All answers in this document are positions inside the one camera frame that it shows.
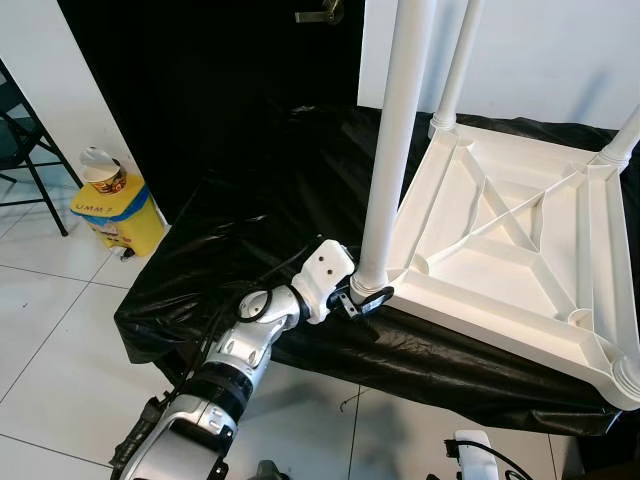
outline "chair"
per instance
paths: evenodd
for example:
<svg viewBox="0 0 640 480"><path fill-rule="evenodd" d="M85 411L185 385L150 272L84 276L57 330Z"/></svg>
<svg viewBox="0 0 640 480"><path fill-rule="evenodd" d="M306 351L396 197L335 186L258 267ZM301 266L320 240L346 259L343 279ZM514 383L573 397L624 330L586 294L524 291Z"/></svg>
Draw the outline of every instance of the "chair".
<svg viewBox="0 0 640 480"><path fill-rule="evenodd" d="M41 198L30 200L2 202L0 203L0 207L44 202L47 204L49 212L51 212L51 216L56 222L60 233L63 237L66 237L68 232L62 224L60 216L47 193L47 189L38 175L37 168L63 165L78 187L82 187L82 182L46 131L2 62L0 62L0 74L5 78L5 82L0 84L0 172L4 170L28 168L42 195ZM19 105L22 105L27 111L27 117L14 118L9 115L8 112ZM34 164L30 155L36 146L40 146L48 152L51 152L59 161ZM0 173L0 179L11 183L17 182L15 178L4 175L3 173Z"/></svg>

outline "yellow trash bin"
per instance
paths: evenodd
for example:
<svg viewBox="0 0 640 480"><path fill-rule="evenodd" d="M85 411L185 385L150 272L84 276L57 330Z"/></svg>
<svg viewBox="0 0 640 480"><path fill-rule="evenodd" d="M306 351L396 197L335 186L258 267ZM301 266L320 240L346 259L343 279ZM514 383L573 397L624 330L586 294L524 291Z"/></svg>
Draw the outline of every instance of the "yellow trash bin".
<svg viewBox="0 0 640 480"><path fill-rule="evenodd" d="M85 185L73 198L71 211L87 221L107 248L129 247L138 256L150 253L164 231L149 189L139 175L128 174L126 186L112 195Z"/></svg>

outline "trash bin lid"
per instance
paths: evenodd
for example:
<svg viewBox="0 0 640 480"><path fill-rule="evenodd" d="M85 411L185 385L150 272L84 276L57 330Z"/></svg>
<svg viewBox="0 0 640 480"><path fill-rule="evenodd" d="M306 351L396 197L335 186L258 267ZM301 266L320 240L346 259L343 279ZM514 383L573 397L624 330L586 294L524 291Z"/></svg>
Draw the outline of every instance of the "trash bin lid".
<svg viewBox="0 0 640 480"><path fill-rule="evenodd" d="M121 215L144 187L140 175L127 174L127 184L118 193L104 195L91 185L85 185L71 201L71 211L93 217Z"/></svg>

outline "black wire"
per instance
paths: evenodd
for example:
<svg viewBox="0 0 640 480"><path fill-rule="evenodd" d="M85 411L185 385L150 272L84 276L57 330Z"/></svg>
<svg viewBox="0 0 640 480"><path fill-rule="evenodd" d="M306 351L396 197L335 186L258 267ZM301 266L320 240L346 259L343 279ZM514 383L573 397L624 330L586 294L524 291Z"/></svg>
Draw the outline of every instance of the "black wire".
<svg viewBox="0 0 640 480"><path fill-rule="evenodd" d="M237 305L240 302L240 300L244 298L245 295L250 293L250 291L260 288L260 285L262 285L262 283L268 277L270 277L274 273L280 271L290 263L300 258L300 256L304 254L308 249L309 249L309 245L305 245L296 254L280 262L278 265L276 265L275 267L273 267L272 269L268 270L266 273L258 277L257 280L254 280L252 282L248 282L246 280L240 281L240 283L247 283L247 287L242 291L243 292L242 294L234 295L229 299L227 299L227 301L224 302L222 306L219 309L217 309L216 312L209 318L209 321L207 322L207 326L203 329L202 334L198 339L197 353L193 356L193 359L191 360L189 365L185 368L180 380L176 383L176 386L173 388L171 393L167 395L167 403L172 401L175 397L178 396L178 393L180 392L182 387L184 387L184 384L187 382L189 373L191 373L193 370L195 370L201 365L202 361L204 360L203 357L205 355L205 352L208 352L209 349L211 348L211 345L213 345L213 340L214 340L213 333L218 328L220 320L222 319L222 314L225 313L234 304Z"/></svg>
<svg viewBox="0 0 640 480"><path fill-rule="evenodd" d="M502 453L494 450L491 447L487 447L483 443L472 442L471 440L454 440L452 443L454 443L457 446L476 447L476 448L479 448L480 450L484 450L485 452L489 452L491 455L498 457L504 463L514 468L517 471L517 473L522 476L522 478L517 480L533 480L533 478L531 478L531 476L527 472L525 472L522 468L520 468L520 466L516 464L513 460L511 460L509 457L503 455Z"/></svg>
<svg viewBox="0 0 640 480"><path fill-rule="evenodd" d="M526 480L522 475L518 472L514 472L513 470L507 470L504 472L504 478L507 480Z"/></svg>

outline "floor tile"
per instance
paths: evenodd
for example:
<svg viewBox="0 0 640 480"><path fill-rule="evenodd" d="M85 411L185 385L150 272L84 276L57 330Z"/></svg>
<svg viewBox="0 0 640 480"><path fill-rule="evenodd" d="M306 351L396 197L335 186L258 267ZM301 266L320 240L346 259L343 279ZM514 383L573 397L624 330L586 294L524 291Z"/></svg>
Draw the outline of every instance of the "floor tile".
<svg viewBox="0 0 640 480"><path fill-rule="evenodd" d="M0 238L0 265L90 280L110 252L69 210L76 191L64 185L49 188L68 237L60 235L46 205L38 203Z"/></svg>
<svg viewBox="0 0 640 480"><path fill-rule="evenodd" d="M293 479L346 480L358 386L272 362L240 420L227 463L229 480L273 460Z"/></svg>
<svg viewBox="0 0 640 480"><path fill-rule="evenodd" d="M85 285L0 267L0 400Z"/></svg>
<svg viewBox="0 0 640 480"><path fill-rule="evenodd" d="M102 266L93 279L95 283L113 285L115 287L131 288L138 275L147 264L153 253L144 257L131 257L124 262L120 260L120 255L124 249L113 249L109 260Z"/></svg>
<svg viewBox="0 0 640 480"><path fill-rule="evenodd" d="M19 202L22 200L31 200L32 198L37 197L38 193L34 183L11 183L0 178L0 203ZM33 206L33 203L28 203L25 205L0 207L0 238L29 210L31 210Z"/></svg>
<svg viewBox="0 0 640 480"><path fill-rule="evenodd" d="M111 470L0 436L0 478L7 480L107 480Z"/></svg>
<svg viewBox="0 0 640 480"><path fill-rule="evenodd" d="M36 146L31 151L31 161L36 165L38 175L42 180L42 183L47 187L47 191L50 195L55 197L55 191L57 187L69 187L74 190L78 190L75 182L64 168L63 165L48 165L45 167L38 167L40 163L58 162L59 159L53 153L45 150L42 147ZM20 182L30 183L33 188L36 188L33 176L26 168L19 168L17 170L3 170L5 175L13 177Z"/></svg>
<svg viewBox="0 0 640 480"><path fill-rule="evenodd" d="M562 435L549 435L549 439L558 480L584 475L578 441L574 437Z"/></svg>
<svg viewBox="0 0 640 480"><path fill-rule="evenodd" d="M86 288L0 404L0 434L106 464L147 399L169 388L127 359L113 322L125 294Z"/></svg>
<svg viewBox="0 0 640 480"><path fill-rule="evenodd" d="M29 116L29 112L27 112L27 109L24 108L23 104L19 104L9 110L7 112L7 115L9 115L11 118L26 118Z"/></svg>
<svg viewBox="0 0 640 480"><path fill-rule="evenodd" d="M360 397L351 479L415 480L428 473L456 478L457 463L446 457L443 442L462 429L484 430L493 448L536 480L555 479L547 435L482 427L448 410L377 390Z"/></svg>

